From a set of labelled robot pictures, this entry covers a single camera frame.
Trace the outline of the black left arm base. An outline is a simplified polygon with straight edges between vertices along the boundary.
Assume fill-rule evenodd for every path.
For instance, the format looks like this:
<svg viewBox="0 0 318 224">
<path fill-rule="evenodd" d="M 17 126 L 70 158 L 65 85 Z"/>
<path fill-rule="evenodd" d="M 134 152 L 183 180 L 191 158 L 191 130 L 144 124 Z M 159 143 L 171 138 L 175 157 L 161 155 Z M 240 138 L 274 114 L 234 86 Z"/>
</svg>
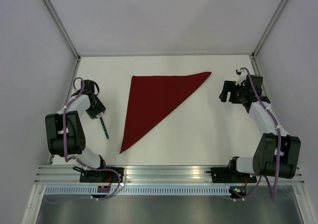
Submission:
<svg viewBox="0 0 318 224">
<path fill-rule="evenodd" d="M 94 170 L 84 170 L 83 168 L 79 169 L 80 171 L 80 183 L 118 183 L 122 182 L 124 177 L 124 168 L 123 167 L 110 167 L 110 169 L 116 171 L 120 177 L 113 171 L 94 171 Z"/>
</svg>

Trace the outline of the red cloth napkin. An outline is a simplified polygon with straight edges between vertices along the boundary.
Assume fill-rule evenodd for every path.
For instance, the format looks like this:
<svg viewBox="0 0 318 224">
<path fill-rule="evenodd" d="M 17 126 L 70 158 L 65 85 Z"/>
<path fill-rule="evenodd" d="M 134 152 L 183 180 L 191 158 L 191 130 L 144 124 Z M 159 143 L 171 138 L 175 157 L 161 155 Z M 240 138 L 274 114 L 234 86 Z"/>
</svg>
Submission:
<svg viewBox="0 0 318 224">
<path fill-rule="evenodd" d="M 172 113 L 211 74 L 133 76 L 120 153 L 132 147 Z"/>
</svg>

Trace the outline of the fork with green handle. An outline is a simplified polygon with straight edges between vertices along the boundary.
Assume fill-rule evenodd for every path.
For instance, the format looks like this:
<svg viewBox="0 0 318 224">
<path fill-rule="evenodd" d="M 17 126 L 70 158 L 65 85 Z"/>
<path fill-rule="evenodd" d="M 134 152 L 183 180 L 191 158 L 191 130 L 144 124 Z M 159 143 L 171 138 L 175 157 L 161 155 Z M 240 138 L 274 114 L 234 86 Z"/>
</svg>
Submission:
<svg viewBox="0 0 318 224">
<path fill-rule="evenodd" d="M 104 130 L 104 133 L 105 133 L 106 139 L 109 139 L 109 134 L 108 134 L 108 131 L 107 131 L 107 128 L 106 128 L 105 122 L 104 122 L 104 120 L 103 120 L 103 118 L 102 118 L 102 117 L 100 117 L 99 119 L 100 119 L 100 122 L 101 122 L 102 128 L 103 128 L 103 130 Z"/>
</svg>

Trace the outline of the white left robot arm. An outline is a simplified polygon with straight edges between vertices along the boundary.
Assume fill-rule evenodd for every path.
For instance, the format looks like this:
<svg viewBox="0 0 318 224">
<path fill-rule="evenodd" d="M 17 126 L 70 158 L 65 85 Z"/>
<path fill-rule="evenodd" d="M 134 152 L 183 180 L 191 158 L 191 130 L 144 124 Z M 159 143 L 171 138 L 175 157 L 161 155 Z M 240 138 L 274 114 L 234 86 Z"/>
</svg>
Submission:
<svg viewBox="0 0 318 224">
<path fill-rule="evenodd" d="M 106 138 L 109 138 L 102 115 L 106 107 L 98 98 L 100 89 L 95 81 L 77 77 L 80 88 L 71 95 L 69 102 L 58 112 L 45 117 L 48 150 L 69 162 L 76 161 L 85 168 L 92 169 L 91 176 L 97 182 L 108 178 L 104 158 L 86 145 L 86 138 L 80 118 L 87 114 L 90 119 L 101 122 Z"/>
</svg>

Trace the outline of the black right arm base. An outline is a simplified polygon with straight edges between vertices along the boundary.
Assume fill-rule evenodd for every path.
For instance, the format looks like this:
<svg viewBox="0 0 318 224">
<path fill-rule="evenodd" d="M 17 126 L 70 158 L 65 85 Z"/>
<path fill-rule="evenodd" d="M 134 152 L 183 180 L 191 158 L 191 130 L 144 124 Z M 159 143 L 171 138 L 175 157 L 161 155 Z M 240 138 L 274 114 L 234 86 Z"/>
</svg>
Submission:
<svg viewBox="0 0 318 224">
<path fill-rule="evenodd" d="M 232 171 L 228 167 L 213 167 L 207 173 L 211 174 L 212 183 L 229 183 L 229 184 L 245 184 L 245 182 L 256 183 L 257 179 L 255 176 L 251 176 L 248 173 L 241 173 Z"/>
</svg>

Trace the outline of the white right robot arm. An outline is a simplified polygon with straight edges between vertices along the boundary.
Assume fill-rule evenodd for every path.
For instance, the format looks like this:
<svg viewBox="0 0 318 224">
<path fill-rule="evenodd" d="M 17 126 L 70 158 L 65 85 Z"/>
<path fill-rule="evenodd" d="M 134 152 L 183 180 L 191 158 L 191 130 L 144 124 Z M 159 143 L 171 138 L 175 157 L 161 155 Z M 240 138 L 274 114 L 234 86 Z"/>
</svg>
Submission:
<svg viewBox="0 0 318 224">
<path fill-rule="evenodd" d="M 296 173 L 301 141 L 291 136 L 271 117 L 274 112 L 267 96 L 262 95 L 263 77 L 252 75 L 251 79 L 226 80 L 219 96 L 221 102 L 241 104 L 253 118 L 262 134 L 252 157 L 233 157 L 227 169 L 227 177 L 233 182 L 240 181 L 245 173 L 292 179 Z"/>
</svg>

